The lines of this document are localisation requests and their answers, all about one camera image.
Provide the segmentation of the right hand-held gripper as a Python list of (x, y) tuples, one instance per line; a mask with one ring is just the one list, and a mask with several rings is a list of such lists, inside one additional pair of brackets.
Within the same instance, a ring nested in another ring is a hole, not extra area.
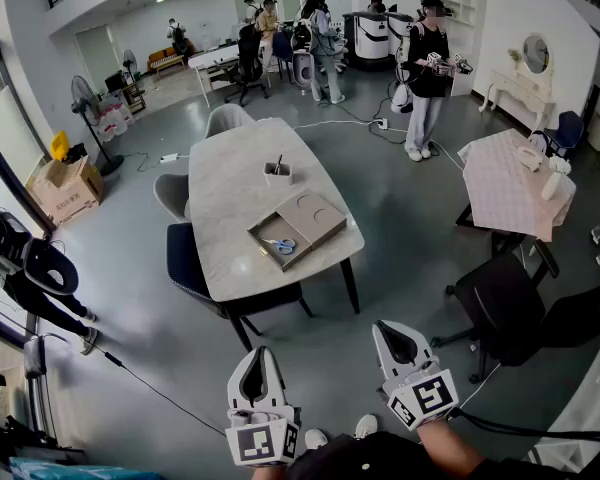
[(459, 403), (449, 369), (431, 360), (426, 338), (405, 324), (377, 320), (372, 325), (386, 405), (408, 429), (445, 418)]

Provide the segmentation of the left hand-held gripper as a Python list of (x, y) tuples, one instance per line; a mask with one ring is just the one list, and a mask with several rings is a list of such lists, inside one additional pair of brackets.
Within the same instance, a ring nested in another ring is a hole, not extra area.
[(284, 389), (276, 358), (264, 346), (249, 352), (231, 375), (225, 435), (236, 466), (283, 466), (295, 460), (300, 409), (285, 405)]

